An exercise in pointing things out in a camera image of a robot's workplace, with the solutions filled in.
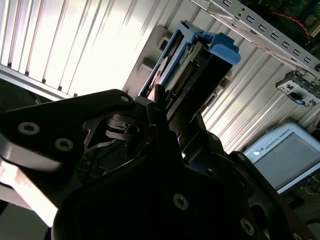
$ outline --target black cable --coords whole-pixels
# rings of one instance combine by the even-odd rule
[[[80,171],[84,171],[87,173],[87,170],[83,169],[83,168],[77,168],[77,170],[80,170]],[[93,175],[90,173],[90,176],[93,177],[93,178],[100,178],[101,176],[96,176],[96,175]]]
[[[127,141],[122,141],[121,143],[119,143],[117,146],[115,146],[114,148],[110,149],[106,154],[104,154],[103,156],[99,157],[96,162],[99,163],[102,159],[104,159],[106,156],[112,154],[115,150],[119,149],[122,145],[126,144]]]
[[[36,104],[42,103],[37,94],[35,94],[31,91],[27,91],[27,92],[29,93],[29,95],[32,97],[32,99],[35,101]]]
[[[305,185],[304,185],[304,191],[307,193],[307,194],[310,194],[310,195],[318,195],[320,194],[320,180],[317,179],[317,176],[319,176],[319,174],[317,175],[314,175],[312,177],[310,177]]]
[[[82,181],[83,184],[86,184],[88,182],[88,180],[89,180],[91,171],[94,168],[95,163],[97,162],[97,157],[98,157],[98,154],[99,154],[99,150],[100,150],[99,148],[96,148],[94,150],[92,160],[90,161],[90,165],[88,166],[88,169],[87,169],[87,171],[86,171],[86,173],[85,173],[85,175],[83,177],[83,181]]]

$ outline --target perforated metal bracket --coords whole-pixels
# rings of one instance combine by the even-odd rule
[[[306,74],[298,70],[288,72],[275,87],[295,103],[309,108],[320,103],[320,92],[319,86],[309,81]]]
[[[237,0],[191,0],[235,32],[289,67],[320,78],[320,60]]]

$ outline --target metal shelf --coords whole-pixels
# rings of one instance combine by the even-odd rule
[[[0,64],[0,79],[17,85],[52,101],[68,99],[71,96],[40,81],[34,80],[18,71]]]
[[[237,0],[191,0],[211,16],[292,69],[320,78],[320,60]]]

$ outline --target metal plate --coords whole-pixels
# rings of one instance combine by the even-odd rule
[[[320,78],[320,60],[304,50],[237,0],[192,0],[235,32],[274,55],[291,68],[304,68]]]

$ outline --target universal robots logo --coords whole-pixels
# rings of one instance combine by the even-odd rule
[[[275,145],[277,142],[279,142],[283,137],[285,137],[290,132],[290,129],[287,129],[283,133],[281,133],[276,139],[274,139],[272,142],[270,142],[266,147],[260,148],[260,151],[267,150],[271,146]]]

